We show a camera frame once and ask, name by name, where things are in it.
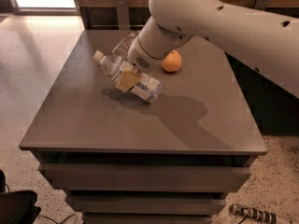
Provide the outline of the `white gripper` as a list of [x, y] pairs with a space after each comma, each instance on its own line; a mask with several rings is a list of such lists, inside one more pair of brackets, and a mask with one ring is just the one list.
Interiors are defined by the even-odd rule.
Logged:
[[[128, 51], [128, 60], [136, 69], [148, 73], [162, 63], [165, 53], [165, 44], [158, 38], [136, 38]], [[116, 88], [120, 91], [129, 91], [139, 80], [141, 75], [130, 70], [121, 74]]]

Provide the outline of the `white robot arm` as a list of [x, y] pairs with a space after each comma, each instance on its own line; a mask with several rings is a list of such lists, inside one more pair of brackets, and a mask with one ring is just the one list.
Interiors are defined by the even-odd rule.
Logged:
[[192, 37], [202, 37], [299, 97], [299, 19], [220, 0], [149, 0], [150, 18], [127, 61], [149, 73]]

